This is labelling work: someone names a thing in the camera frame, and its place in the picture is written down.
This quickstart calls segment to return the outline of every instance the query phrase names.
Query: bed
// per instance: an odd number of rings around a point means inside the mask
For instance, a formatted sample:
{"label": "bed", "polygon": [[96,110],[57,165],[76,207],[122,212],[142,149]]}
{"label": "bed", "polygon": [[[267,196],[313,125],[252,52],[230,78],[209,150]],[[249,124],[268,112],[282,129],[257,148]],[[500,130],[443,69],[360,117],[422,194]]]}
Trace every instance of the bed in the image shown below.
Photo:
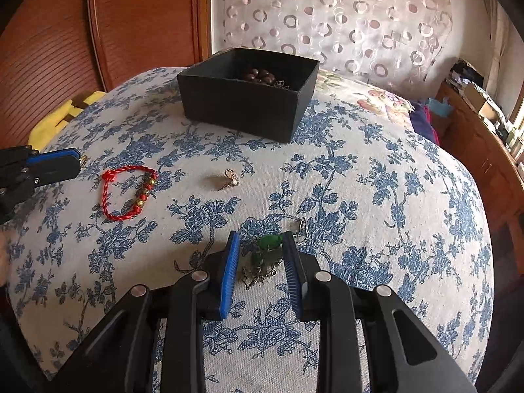
{"label": "bed", "polygon": [[[493,270],[482,202],[462,164],[407,122],[377,113],[369,90],[354,102],[320,86],[291,144],[192,123],[180,70],[142,73],[73,120],[49,150],[77,147],[88,163],[77,179],[40,188],[9,226],[9,296],[46,374],[133,285],[171,285],[222,249],[231,230],[244,265],[260,236],[296,230],[304,218],[301,251],[352,286],[390,285],[474,382]],[[383,91],[370,97],[383,95],[409,111]],[[155,168],[159,182],[138,217],[109,222],[100,176],[127,164]],[[217,191],[228,168],[240,185]],[[111,209],[126,211],[140,183],[138,173],[118,177]],[[282,267],[249,291],[238,281],[229,318],[205,324],[209,392],[314,391],[319,327],[294,318],[285,284]],[[161,357],[159,341],[155,390]]]}

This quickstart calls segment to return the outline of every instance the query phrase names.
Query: earring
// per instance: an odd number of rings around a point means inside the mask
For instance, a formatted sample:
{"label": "earring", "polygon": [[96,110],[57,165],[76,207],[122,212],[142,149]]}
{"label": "earring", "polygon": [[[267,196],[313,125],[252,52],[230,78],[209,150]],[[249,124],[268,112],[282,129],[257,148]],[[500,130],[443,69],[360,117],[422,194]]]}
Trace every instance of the earring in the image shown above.
{"label": "earring", "polygon": [[231,169],[227,169],[225,171],[225,176],[228,178],[228,181],[226,184],[224,184],[224,186],[222,186],[220,189],[218,189],[219,191],[221,191],[222,189],[225,189],[227,187],[233,187],[233,186],[238,186],[240,184],[240,181],[238,180],[238,177],[236,176],[235,172]]}

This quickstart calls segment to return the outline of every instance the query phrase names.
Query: purple fabric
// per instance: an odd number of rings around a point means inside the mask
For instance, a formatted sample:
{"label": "purple fabric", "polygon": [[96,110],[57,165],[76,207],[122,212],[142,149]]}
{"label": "purple fabric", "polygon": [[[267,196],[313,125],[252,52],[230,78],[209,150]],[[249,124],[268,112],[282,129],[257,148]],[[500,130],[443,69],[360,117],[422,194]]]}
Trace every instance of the purple fabric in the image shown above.
{"label": "purple fabric", "polygon": [[418,102],[411,102],[413,105],[414,111],[409,112],[409,117],[411,119],[411,124],[413,125],[413,130],[415,133],[421,135],[422,137],[428,139],[430,142],[439,145],[439,138],[437,133],[431,127],[431,117],[429,115],[428,109]]}

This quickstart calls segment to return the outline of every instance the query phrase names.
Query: metal screw head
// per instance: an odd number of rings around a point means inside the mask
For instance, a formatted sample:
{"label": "metal screw head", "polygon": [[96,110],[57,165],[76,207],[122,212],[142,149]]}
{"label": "metal screw head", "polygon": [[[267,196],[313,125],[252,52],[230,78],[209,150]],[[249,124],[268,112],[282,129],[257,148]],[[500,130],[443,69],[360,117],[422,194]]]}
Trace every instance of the metal screw head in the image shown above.
{"label": "metal screw head", "polygon": [[147,292],[145,285],[135,285],[131,288],[131,295],[133,297],[142,297]]}
{"label": "metal screw head", "polygon": [[381,295],[382,297],[389,297],[391,295],[391,288],[389,288],[387,285],[379,285],[377,287],[377,294]]}
{"label": "metal screw head", "polygon": [[320,282],[329,282],[331,281],[331,273],[322,270],[320,272],[315,273],[315,278]]}
{"label": "metal screw head", "polygon": [[208,278],[208,273],[203,270],[197,270],[191,274],[191,278],[193,278],[193,281],[202,282]]}

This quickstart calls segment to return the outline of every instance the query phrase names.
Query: small gold charm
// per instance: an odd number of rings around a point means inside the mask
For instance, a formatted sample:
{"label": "small gold charm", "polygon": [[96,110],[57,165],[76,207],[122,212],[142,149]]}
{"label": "small gold charm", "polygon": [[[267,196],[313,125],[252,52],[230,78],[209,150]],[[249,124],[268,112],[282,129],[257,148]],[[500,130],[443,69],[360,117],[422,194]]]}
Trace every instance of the small gold charm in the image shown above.
{"label": "small gold charm", "polygon": [[79,159],[80,169],[83,169],[88,161],[89,161],[89,157],[87,155],[82,155]]}
{"label": "small gold charm", "polygon": [[233,170],[227,169],[225,171],[225,175],[229,179],[229,181],[226,184],[224,184],[224,186],[222,186],[220,189],[218,189],[219,191],[221,191],[222,189],[226,189],[227,187],[238,186],[240,184],[240,181],[238,180],[238,177],[236,176]]}

